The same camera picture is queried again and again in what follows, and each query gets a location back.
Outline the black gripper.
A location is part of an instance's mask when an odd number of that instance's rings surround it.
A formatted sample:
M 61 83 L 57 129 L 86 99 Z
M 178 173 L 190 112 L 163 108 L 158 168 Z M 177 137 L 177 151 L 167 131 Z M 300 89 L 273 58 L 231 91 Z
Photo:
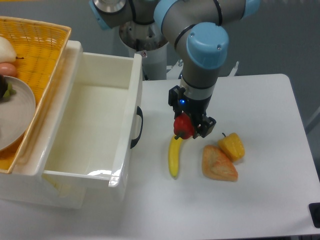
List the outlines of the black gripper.
M 205 99 L 193 99 L 188 97 L 187 90 L 184 87 L 176 85 L 168 92 L 168 104 L 173 108 L 174 119 L 182 113 L 186 113 L 194 127 L 193 139 L 197 137 L 205 138 L 216 125 L 216 120 L 207 116 L 211 96 Z

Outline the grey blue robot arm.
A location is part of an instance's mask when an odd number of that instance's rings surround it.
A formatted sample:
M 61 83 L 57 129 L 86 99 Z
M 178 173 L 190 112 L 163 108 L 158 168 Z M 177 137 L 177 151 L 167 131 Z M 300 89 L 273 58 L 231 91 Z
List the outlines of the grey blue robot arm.
M 175 118 L 187 116 L 190 126 L 174 128 L 176 138 L 206 137 L 216 121 L 207 116 L 221 66 L 229 46 L 224 25 L 254 14 L 258 0 L 91 0 L 100 27 L 117 27 L 123 44 L 150 57 L 147 75 L 159 65 L 156 51 L 167 44 L 182 59 L 180 84 L 168 93 Z

